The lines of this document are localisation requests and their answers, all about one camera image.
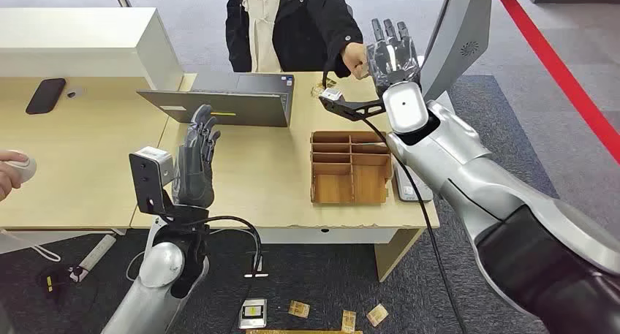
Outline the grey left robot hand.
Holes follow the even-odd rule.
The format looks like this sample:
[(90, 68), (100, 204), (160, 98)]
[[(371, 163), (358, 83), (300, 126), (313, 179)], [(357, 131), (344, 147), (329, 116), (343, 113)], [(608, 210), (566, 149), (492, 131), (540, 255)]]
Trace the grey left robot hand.
[(200, 105), (178, 147), (173, 201), (178, 205), (209, 208), (214, 201), (212, 161), (221, 132), (210, 105)]

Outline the operator's hand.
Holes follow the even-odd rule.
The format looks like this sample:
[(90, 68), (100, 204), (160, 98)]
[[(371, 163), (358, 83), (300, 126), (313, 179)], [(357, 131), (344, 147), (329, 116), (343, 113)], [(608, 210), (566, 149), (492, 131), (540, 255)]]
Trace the operator's hand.
[(12, 190), (21, 187), (20, 173), (7, 162), (27, 162), (29, 157), (17, 151), (1, 150), (1, 201), (5, 200)]

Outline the person's left hand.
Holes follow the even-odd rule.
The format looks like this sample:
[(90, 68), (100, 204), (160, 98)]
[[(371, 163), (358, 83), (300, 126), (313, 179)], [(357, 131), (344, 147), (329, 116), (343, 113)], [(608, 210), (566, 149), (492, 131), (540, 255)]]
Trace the person's left hand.
[(348, 43), (341, 51), (341, 58), (350, 73), (358, 80), (368, 77), (368, 59), (366, 46), (360, 43)]

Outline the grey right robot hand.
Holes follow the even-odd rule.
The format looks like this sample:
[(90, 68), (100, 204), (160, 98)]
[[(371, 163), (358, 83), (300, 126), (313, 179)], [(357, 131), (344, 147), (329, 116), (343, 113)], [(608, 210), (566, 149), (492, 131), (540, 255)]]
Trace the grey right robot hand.
[(394, 25), (391, 19), (371, 20), (375, 42), (366, 46), (368, 71), (378, 97), (401, 82), (420, 85), (420, 65), (414, 42), (405, 22)]

